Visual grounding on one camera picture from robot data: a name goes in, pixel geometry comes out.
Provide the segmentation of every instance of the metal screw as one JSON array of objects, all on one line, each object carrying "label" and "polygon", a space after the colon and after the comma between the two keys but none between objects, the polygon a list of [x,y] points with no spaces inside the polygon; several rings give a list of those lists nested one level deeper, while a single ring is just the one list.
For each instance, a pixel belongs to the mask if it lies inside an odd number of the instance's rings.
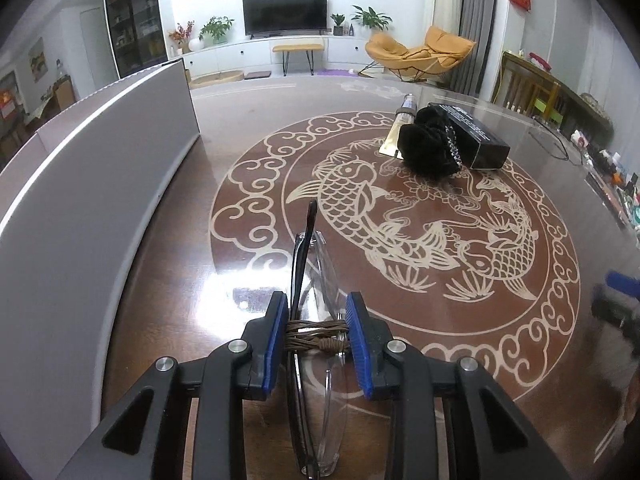
[{"label": "metal screw", "polygon": [[161,357],[156,361],[156,370],[159,372],[166,372],[171,370],[175,365],[175,361],[170,357]]},{"label": "metal screw", "polygon": [[478,361],[472,357],[463,357],[460,359],[460,366],[465,372],[475,372],[478,370]]},{"label": "metal screw", "polygon": [[394,354],[401,354],[406,350],[406,344],[404,341],[400,341],[399,339],[392,339],[386,344],[386,348]]},{"label": "metal screw", "polygon": [[239,354],[240,352],[244,352],[247,346],[246,341],[243,341],[242,339],[234,339],[229,343],[228,348],[234,354]]}]

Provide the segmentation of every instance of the circular table decoration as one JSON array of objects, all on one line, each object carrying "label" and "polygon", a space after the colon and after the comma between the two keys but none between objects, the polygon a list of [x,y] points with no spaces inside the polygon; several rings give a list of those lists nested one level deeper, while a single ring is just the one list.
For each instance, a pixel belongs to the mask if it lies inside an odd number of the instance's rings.
[{"label": "circular table decoration", "polygon": [[216,271],[246,274],[246,290],[233,291],[245,310],[265,308],[248,305],[254,289],[288,293],[293,237],[315,198],[341,290],[361,291],[394,336],[427,355],[474,356],[517,398],[558,362],[575,327],[567,227],[512,160],[435,183],[380,155],[393,119],[329,114],[249,149],[212,207]]}]

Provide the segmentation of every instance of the silver chain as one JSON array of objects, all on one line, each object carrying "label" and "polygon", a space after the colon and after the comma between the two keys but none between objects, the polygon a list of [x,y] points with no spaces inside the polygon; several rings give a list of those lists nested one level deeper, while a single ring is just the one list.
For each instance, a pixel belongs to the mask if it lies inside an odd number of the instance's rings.
[{"label": "silver chain", "polygon": [[460,158],[460,152],[458,151],[458,147],[456,146],[456,131],[451,126],[445,127],[447,133],[447,142],[449,143],[449,151],[451,152],[451,156],[456,161],[458,165],[458,170],[462,170],[462,159]]}]

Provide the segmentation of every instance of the television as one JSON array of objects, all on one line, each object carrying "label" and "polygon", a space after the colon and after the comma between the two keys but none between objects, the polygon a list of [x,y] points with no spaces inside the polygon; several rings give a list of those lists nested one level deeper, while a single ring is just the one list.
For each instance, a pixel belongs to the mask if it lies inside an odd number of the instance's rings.
[{"label": "television", "polygon": [[246,35],[326,29],[326,0],[242,0]]}]

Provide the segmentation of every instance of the black box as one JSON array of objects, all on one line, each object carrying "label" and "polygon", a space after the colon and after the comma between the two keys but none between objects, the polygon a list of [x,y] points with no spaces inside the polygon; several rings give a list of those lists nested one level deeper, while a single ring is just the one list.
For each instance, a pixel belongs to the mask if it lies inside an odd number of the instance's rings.
[{"label": "black box", "polygon": [[456,131],[456,146],[463,164],[472,170],[499,170],[510,147],[462,108],[429,103],[446,112]]}]

